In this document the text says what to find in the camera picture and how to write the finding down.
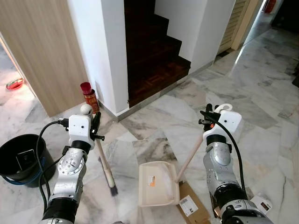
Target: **cardboard box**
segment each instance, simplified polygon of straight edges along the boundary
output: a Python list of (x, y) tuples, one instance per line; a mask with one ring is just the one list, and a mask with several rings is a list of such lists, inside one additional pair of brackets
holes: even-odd
[(179, 193), (177, 207), (187, 224), (211, 224), (208, 211), (188, 183), (180, 184)]

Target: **baseboard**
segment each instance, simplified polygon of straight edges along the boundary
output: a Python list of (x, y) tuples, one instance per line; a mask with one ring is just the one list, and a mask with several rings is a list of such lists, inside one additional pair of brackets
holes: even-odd
[(117, 116), (115, 116), (114, 113), (112, 113), (104, 104), (102, 104), (101, 101), (98, 100), (99, 106), (105, 111), (107, 112), (107, 114), (112, 117), (113, 120), (117, 120)]
[(168, 93), (170, 90), (174, 89), (175, 87), (177, 87), (178, 85), (182, 84), (184, 81), (186, 81), (189, 78), (192, 78), (193, 76), (199, 74), (201, 71), (205, 70), (206, 68), (210, 67), (213, 64), (214, 61), (211, 61), (207, 64), (205, 64), (204, 66), (202, 66), (201, 68), (195, 70), (194, 72), (186, 75), (185, 77), (181, 78), (180, 80), (176, 81), (175, 83), (171, 84), (170, 86), (167, 86), (166, 88), (162, 89), (161, 91), (155, 93), (154, 95), (148, 97), (147, 99), (141, 101), (140, 103), (132, 106), (131, 108), (129, 108), (127, 111), (125, 111), (124, 113), (115, 116), (111, 111), (109, 111), (108, 108), (105, 107), (105, 105), (103, 105), (101, 102), (99, 102), (100, 106), (109, 114), (111, 115), (113, 118), (115, 118), (118, 122), (125, 119), (126, 117), (130, 116), (131, 114), (135, 113), (136, 111), (144, 108), (146, 105), (154, 102), (156, 99), (160, 98), (161, 96), (163, 96), (164, 94)]

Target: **wooden door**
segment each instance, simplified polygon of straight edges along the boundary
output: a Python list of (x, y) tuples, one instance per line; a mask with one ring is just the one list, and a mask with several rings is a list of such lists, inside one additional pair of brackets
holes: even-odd
[(231, 48), (250, 0), (236, 0), (218, 54)]
[(0, 32), (49, 116), (84, 101), (87, 75), (67, 0), (0, 0)]

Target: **stair step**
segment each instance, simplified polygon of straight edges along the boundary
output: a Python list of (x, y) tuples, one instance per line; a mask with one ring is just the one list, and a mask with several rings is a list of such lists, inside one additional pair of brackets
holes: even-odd
[(128, 72), (177, 57), (181, 44), (181, 41), (169, 36), (135, 45), (127, 44)]
[(142, 19), (155, 11), (155, 0), (124, 0), (127, 20)]
[(190, 62), (177, 56), (176, 59), (156, 65), (150, 70), (141, 70), (139, 74), (128, 73), (129, 106), (136, 105), (180, 80), (188, 75), (189, 69)]
[(154, 40), (166, 36), (169, 20), (152, 15), (147, 21), (135, 20), (126, 23), (126, 42), (128, 45), (145, 40)]

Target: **red bottle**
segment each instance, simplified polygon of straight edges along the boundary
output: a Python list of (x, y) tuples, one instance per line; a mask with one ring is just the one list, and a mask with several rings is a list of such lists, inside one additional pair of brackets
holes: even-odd
[(90, 83), (88, 83), (88, 82), (82, 83), (80, 85), (80, 87), (82, 89), (86, 103), (89, 104), (90, 106), (92, 106), (93, 113), (100, 111), (97, 97), (95, 96), (95, 91), (90, 86)]

